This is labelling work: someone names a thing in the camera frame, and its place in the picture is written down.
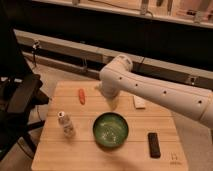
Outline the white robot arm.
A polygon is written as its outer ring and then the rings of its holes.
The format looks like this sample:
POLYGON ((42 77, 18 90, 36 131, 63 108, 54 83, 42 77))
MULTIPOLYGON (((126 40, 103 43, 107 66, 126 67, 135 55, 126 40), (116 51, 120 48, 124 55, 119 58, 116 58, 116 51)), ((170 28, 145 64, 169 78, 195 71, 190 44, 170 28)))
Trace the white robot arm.
POLYGON ((113 99, 123 90, 213 129, 212 90, 140 76, 132 68, 132 60, 123 54, 105 65, 99 73, 103 96, 113 99))

